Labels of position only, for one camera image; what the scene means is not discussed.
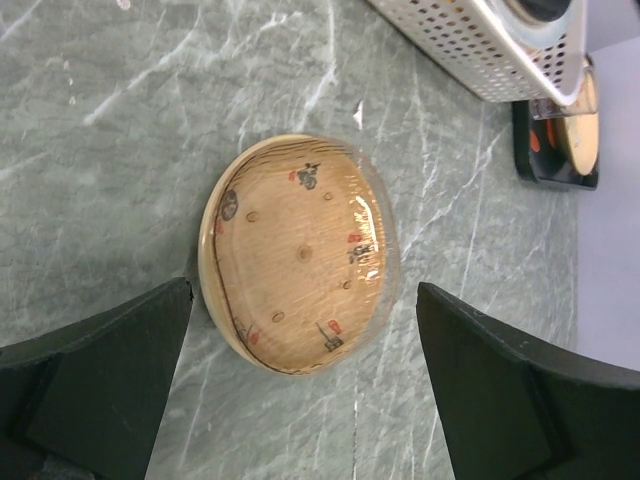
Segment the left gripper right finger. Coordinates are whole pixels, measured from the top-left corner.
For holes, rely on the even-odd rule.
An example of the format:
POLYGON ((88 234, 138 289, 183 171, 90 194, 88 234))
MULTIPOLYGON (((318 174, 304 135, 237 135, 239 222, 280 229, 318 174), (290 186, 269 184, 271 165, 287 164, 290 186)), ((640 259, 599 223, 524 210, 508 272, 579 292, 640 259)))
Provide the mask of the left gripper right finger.
POLYGON ((488 316, 432 283, 417 322, 458 479, 636 479, 639 374, 488 316))

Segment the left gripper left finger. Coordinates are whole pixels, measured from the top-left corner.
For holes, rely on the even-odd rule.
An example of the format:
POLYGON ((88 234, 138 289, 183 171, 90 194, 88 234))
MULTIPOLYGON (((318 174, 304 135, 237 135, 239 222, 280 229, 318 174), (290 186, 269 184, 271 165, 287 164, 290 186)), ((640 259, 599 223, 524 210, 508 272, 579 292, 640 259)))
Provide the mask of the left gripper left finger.
POLYGON ((97 479, 145 477, 192 310, 173 278, 111 310, 1 350, 1 476, 49 457, 97 479))

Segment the small beige saucer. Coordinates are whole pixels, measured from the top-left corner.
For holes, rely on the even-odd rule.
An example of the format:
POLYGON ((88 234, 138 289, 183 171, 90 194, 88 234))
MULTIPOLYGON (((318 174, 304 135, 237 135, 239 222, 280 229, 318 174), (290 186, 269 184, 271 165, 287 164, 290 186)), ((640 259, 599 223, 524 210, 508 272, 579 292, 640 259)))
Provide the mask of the small beige saucer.
POLYGON ((224 289, 224 284, 220 279, 219 267, 215 255, 215 233, 217 231, 218 204, 220 203, 227 186, 235 176, 236 172, 253 156, 262 149, 271 145, 293 145, 300 142, 308 142, 317 139, 317 136, 307 134, 283 134, 276 135, 266 140, 262 140, 246 149, 226 168, 207 200, 204 213, 200 222, 197 244, 197 268, 198 279, 202 299, 207 311, 220 331, 222 337, 229 346, 243 359, 250 364, 262 368, 263 370, 283 375, 283 372, 274 367, 266 365, 260 361, 246 346, 246 341, 241 338, 236 330, 230 313, 228 299, 224 289))

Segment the clear glass saucer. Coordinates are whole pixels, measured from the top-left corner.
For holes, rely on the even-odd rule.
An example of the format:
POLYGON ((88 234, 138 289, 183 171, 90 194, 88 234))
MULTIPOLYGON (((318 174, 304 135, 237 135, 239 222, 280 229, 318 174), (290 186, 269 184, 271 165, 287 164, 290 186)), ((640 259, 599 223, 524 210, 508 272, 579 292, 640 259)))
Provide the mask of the clear glass saucer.
POLYGON ((273 144, 236 172, 218 206, 220 279, 260 361, 312 375, 383 329, 399 245, 384 184, 361 151, 320 136, 273 144))

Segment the black glossy saucer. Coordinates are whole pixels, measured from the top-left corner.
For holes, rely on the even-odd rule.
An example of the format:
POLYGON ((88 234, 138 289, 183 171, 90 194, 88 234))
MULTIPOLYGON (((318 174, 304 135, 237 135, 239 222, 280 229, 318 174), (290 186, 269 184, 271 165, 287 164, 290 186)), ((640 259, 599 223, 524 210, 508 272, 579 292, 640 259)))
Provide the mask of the black glossy saucer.
POLYGON ((567 31, 571 3, 571 0, 502 0, 495 1, 494 7, 514 40, 546 48, 567 31))

